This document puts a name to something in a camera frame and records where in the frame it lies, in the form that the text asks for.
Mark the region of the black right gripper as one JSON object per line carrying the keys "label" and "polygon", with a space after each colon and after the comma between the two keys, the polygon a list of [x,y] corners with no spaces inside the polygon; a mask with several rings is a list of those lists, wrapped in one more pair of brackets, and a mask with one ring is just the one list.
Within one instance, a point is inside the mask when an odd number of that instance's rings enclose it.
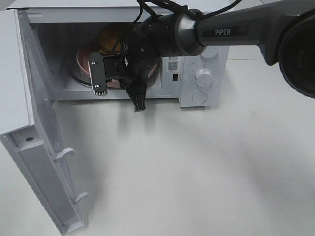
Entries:
{"label": "black right gripper", "polygon": [[145,35],[136,31],[129,32],[122,40],[122,58],[118,63],[119,82],[126,85],[134,111],[146,109],[146,92],[150,72],[159,60],[159,53]]}

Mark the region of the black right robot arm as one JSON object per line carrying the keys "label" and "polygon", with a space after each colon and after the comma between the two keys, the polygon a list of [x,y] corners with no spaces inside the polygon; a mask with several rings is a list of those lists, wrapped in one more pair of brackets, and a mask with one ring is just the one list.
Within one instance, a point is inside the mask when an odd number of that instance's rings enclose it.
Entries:
{"label": "black right robot arm", "polygon": [[204,14],[169,0],[154,4],[170,11],[149,17],[121,38],[121,86],[135,111],[146,108],[148,74],[161,57],[197,56],[208,46],[255,45],[267,65],[278,64],[297,92],[315,96],[315,3],[281,0],[233,11],[232,5]]}

